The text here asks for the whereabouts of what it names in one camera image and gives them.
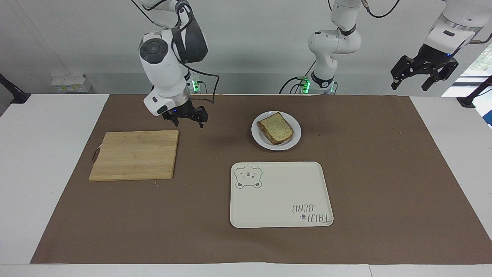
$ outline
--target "wooden cutting board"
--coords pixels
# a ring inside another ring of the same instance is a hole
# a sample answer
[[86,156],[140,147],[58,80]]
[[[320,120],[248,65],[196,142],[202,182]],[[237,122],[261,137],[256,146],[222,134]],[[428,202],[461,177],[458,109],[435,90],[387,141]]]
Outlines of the wooden cutting board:
[[106,133],[89,181],[172,179],[179,131]]

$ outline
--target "green light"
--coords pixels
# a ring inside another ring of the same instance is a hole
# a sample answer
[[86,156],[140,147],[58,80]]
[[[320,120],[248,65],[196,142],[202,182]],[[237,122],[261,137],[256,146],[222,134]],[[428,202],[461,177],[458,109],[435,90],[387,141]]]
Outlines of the green light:
[[200,85],[198,85],[194,80],[191,81],[191,84],[193,85],[193,91],[197,92],[200,90]]
[[311,86],[311,82],[309,82],[307,79],[304,79],[306,82],[303,87],[303,93],[308,93],[309,92],[309,87]]

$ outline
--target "blue object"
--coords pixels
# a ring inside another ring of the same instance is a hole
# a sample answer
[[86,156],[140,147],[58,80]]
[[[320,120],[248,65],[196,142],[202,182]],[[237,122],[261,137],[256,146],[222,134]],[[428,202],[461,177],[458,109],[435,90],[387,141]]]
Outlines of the blue object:
[[484,115],[485,122],[492,126],[492,110]]

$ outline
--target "tabletop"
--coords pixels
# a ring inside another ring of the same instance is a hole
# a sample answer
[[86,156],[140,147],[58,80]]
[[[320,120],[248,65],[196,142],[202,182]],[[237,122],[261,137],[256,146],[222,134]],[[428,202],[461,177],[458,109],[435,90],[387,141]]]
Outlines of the tabletop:
[[[29,265],[107,95],[32,95],[0,117],[2,276],[489,276],[492,265]],[[489,237],[492,130],[455,99],[411,97]]]

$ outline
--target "round plate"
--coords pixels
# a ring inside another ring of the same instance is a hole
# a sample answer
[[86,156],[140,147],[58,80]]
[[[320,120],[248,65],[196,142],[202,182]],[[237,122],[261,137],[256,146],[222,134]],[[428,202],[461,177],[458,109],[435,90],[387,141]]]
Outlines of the round plate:
[[[292,138],[289,141],[286,141],[281,144],[272,144],[267,139],[267,137],[263,134],[263,132],[260,130],[260,127],[256,125],[256,122],[265,119],[277,112],[279,112],[283,116],[285,121],[289,123],[290,127],[294,131],[294,134],[292,135]],[[292,117],[290,114],[281,111],[267,111],[258,115],[253,120],[253,125],[251,126],[251,134],[253,135],[254,140],[262,147],[269,150],[282,151],[292,148],[294,145],[296,145],[299,142],[299,140],[301,139],[301,126],[299,125],[297,120],[294,117]]]

